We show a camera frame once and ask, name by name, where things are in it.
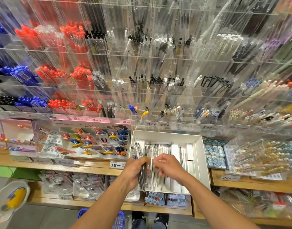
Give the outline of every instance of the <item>black sneaker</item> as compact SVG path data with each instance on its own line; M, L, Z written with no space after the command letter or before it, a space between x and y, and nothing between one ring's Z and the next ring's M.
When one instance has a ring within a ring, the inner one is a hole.
M155 223L161 222L165 225L166 228L168 227L169 214L157 213L155 217Z
M142 212L142 211L132 211L132 223L137 219L142 219L142 220L144 220L146 222L146 219L144 217L144 212Z

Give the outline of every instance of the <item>white box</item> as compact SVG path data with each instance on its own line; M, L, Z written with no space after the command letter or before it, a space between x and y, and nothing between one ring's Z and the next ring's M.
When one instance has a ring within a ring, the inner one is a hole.
M178 144L183 148L189 147L189 150L192 150L192 154L188 154L187 167L190 167L189 172L196 179L198 179L203 185L210 189L210 180L209 180L209 171L207 168L205 160L205 152L203 147L202 136L197 135L188 135L188 134L178 134L178 133L169 133L169 132L152 132L152 131L142 131L134 130L132 134L131 145L134 142L140 143L141 147L144 148L145 143L174 143ZM132 156L131 148L129 151L129 157ZM177 185L176 181L166 179L165 186L162 191L152 190L156 192L164 193L177 193L177 194L190 194L186 188L182 187L182 192L173 192L172 190L166 188L166 183L174 183Z

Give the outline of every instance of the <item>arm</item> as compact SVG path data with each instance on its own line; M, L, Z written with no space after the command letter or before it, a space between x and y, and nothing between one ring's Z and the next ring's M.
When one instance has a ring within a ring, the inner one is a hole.
M147 161L147 157L138 160L130 158L120 176L70 229L112 228L127 194L138 184L136 175Z
M247 217L217 197L200 181L187 173L173 155L161 154L153 160L159 175L185 186L213 229L259 229Z

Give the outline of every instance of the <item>leg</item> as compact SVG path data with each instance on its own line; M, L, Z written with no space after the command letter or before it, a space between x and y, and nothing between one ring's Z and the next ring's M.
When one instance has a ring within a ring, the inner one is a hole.
M144 213L140 211L132 212L132 227L131 229L146 229L146 219Z
M168 214L157 213L155 223L152 225L152 229L167 229L168 220Z

